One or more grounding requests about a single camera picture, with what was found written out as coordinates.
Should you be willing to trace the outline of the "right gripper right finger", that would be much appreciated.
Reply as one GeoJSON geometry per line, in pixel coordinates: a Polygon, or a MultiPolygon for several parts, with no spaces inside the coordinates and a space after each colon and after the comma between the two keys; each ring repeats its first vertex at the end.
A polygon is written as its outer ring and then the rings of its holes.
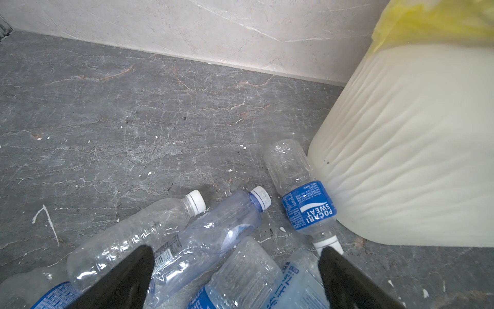
{"type": "Polygon", "coordinates": [[[318,267],[331,308],[403,308],[332,247],[323,249],[318,267]]]}

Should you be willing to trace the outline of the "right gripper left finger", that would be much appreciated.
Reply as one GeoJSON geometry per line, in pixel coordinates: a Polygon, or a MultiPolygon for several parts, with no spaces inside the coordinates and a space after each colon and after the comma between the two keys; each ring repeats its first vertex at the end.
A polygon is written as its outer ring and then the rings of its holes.
{"type": "Polygon", "coordinates": [[[141,309],[153,269],[153,250],[141,245],[68,307],[141,309]]]}

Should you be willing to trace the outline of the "clear bottle white cap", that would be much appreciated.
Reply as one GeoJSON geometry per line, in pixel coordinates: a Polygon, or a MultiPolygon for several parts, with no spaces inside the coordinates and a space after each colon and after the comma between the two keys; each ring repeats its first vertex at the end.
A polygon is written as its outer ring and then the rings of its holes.
{"type": "Polygon", "coordinates": [[[156,251],[189,221],[206,211],[198,190],[184,198],[165,198],[98,233],[68,257],[66,271],[72,286],[83,292],[102,279],[141,245],[156,251]]]}

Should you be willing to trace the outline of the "clear bottle blue label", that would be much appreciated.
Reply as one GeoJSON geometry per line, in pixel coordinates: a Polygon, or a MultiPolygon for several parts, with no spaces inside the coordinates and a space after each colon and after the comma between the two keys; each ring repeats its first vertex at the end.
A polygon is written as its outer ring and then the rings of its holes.
{"type": "Polygon", "coordinates": [[[265,151],[264,161],[292,227],[311,238],[318,254],[326,247],[343,254],[333,230],[337,208],[314,177],[301,145],[293,139],[280,140],[265,151]]]}

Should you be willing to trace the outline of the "pocari sweat bottle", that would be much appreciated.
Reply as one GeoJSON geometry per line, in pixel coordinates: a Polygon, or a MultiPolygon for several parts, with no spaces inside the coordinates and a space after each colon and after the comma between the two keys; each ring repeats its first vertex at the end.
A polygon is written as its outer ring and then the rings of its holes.
{"type": "Polygon", "coordinates": [[[248,236],[187,307],[262,308],[281,275],[278,264],[248,236]]]}

